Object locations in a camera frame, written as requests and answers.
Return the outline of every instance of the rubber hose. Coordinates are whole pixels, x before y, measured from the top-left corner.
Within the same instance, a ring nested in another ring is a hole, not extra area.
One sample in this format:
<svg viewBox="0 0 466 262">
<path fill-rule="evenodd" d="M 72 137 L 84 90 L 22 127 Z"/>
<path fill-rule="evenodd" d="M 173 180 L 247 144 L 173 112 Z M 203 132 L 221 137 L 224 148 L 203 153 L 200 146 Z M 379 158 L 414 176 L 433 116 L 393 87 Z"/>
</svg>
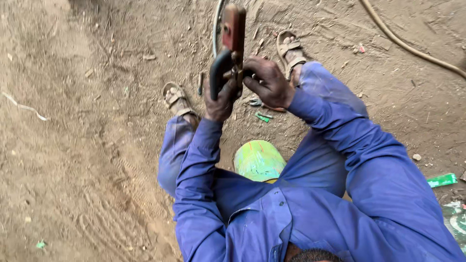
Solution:
<svg viewBox="0 0 466 262">
<path fill-rule="evenodd" d="M 217 4 L 217 10 L 215 11 L 215 16 L 213 17 L 213 29 L 212 29 L 212 53 L 213 58 L 217 57 L 217 24 L 219 22 L 220 10 L 222 9 L 223 0 L 219 0 Z"/>
<path fill-rule="evenodd" d="M 392 40 L 395 44 L 401 46 L 402 48 L 404 48 L 405 50 L 413 53 L 414 55 L 417 55 L 427 61 L 430 61 L 434 64 L 437 64 L 441 67 L 444 67 L 450 71 L 453 71 L 455 73 L 457 73 L 458 75 L 462 76 L 464 79 L 466 79 L 466 72 L 459 69 L 458 67 L 454 66 L 454 65 L 451 65 L 449 63 L 446 63 L 442 60 L 439 60 L 437 58 L 434 58 L 430 55 L 426 55 L 420 51 L 417 51 L 416 49 L 408 46 L 405 42 L 401 41 L 398 37 L 396 37 L 391 31 L 390 29 L 388 29 L 388 27 L 384 24 L 384 22 L 382 21 L 382 19 L 380 19 L 380 17 L 377 15 L 376 11 L 372 8 L 372 5 L 369 3 L 368 0 L 360 0 L 362 5 L 364 6 L 364 8 L 366 8 L 367 12 L 369 13 L 369 15 L 371 16 L 372 20 L 377 24 L 377 26 L 388 36 L 388 38 L 390 38 L 390 40 Z"/>
</svg>

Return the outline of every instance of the man's right hand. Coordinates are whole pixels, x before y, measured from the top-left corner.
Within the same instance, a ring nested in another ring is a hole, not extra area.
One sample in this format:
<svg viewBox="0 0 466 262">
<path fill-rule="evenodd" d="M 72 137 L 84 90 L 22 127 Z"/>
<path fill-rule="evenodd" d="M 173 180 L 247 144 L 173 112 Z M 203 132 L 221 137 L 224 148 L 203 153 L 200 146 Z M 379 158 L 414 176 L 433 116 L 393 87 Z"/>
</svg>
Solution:
<svg viewBox="0 0 466 262">
<path fill-rule="evenodd" d="M 295 88 L 288 83 L 275 62 L 251 56 L 244 61 L 243 70 L 251 70 L 262 80 L 259 83 L 248 76 L 243 79 L 243 83 L 256 93 L 262 102 L 274 108 L 287 109 L 290 106 L 295 96 Z"/>
</svg>

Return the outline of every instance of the tan hose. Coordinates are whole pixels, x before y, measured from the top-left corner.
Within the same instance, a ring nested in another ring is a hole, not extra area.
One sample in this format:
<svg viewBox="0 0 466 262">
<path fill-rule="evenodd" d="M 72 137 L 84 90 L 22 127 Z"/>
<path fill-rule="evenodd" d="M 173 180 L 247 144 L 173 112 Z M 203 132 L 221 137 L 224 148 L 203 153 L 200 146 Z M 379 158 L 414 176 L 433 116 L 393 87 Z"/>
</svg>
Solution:
<svg viewBox="0 0 466 262">
<path fill-rule="evenodd" d="M 437 58 L 434 58 L 430 55 L 426 55 L 424 53 L 421 53 L 417 51 L 416 49 L 408 46 L 405 44 L 403 41 L 401 41 L 398 37 L 396 37 L 390 29 L 384 24 L 384 22 L 380 19 L 380 17 L 377 15 L 376 11 L 372 8 L 372 5 L 369 3 L 368 0 L 360 0 L 364 8 L 366 8 L 367 12 L 369 15 L 372 17 L 373 21 L 378 25 L 378 27 L 390 38 L 395 44 L 401 46 L 402 48 L 406 49 L 407 51 L 413 53 L 414 55 L 417 55 L 427 61 L 430 61 L 434 64 L 437 64 L 439 66 L 442 66 L 450 71 L 453 71 L 457 73 L 458 75 L 464 77 L 466 79 L 466 72 L 457 68 L 456 66 L 450 65 L 449 63 L 446 63 L 444 61 L 441 61 Z"/>
</svg>

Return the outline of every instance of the dirty sandal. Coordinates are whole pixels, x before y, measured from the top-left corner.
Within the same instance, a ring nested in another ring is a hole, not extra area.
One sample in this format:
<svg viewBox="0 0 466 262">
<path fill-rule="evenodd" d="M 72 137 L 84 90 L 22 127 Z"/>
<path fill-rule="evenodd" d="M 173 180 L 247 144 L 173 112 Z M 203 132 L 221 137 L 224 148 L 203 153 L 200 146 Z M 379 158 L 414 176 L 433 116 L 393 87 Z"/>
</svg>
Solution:
<svg viewBox="0 0 466 262">
<path fill-rule="evenodd" d="M 172 97 L 170 97 L 169 100 L 166 99 L 167 93 L 170 92 L 173 94 Z M 185 114 L 193 114 L 197 118 L 199 118 L 199 115 L 191 108 L 191 105 L 189 104 L 188 98 L 186 97 L 186 94 L 181 87 L 174 83 L 174 82 L 168 82 L 165 84 L 164 89 L 163 89 L 163 95 L 165 97 L 165 106 L 168 109 L 171 109 L 172 106 L 179 100 L 179 99 L 184 99 L 186 100 L 187 107 L 182 108 L 175 113 L 176 116 L 184 116 Z"/>
<path fill-rule="evenodd" d="M 289 44 L 285 44 L 283 42 L 285 41 L 285 39 L 287 37 L 290 37 L 290 38 L 294 37 L 295 40 L 293 42 L 289 43 Z M 285 55 L 287 54 L 288 51 L 293 50 L 293 49 L 298 49 L 298 48 L 302 48 L 301 47 L 301 41 L 291 31 L 285 30 L 285 31 L 281 31 L 278 34 L 278 37 L 277 37 L 277 50 L 278 50 L 278 54 L 280 55 L 281 61 L 285 65 L 286 78 L 288 79 L 288 81 L 290 80 L 291 71 L 293 70 L 293 68 L 296 65 L 304 64 L 307 61 L 304 56 L 299 56 L 299 57 L 293 59 L 293 61 L 291 61 L 290 63 L 288 63 L 288 61 L 285 59 Z"/>
</svg>

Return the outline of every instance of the blue shirt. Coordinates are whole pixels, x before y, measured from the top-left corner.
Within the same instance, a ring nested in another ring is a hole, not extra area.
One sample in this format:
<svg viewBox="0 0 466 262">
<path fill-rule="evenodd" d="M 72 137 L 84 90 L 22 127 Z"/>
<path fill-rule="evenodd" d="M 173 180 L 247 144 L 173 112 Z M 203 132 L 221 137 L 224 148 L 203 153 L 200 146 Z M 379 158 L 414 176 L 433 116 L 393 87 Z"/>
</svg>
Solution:
<svg viewBox="0 0 466 262">
<path fill-rule="evenodd" d="M 432 189 L 391 134 L 346 105 L 300 89 L 288 110 L 346 156 L 353 202 L 319 188 L 282 185 L 222 221 L 210 188 L 222 124 L 203 119 L 184 156 L 173 205 L 185 261 L 283 261 L 289 242 L 344 261 L 466 261 Z"/>
</svg>

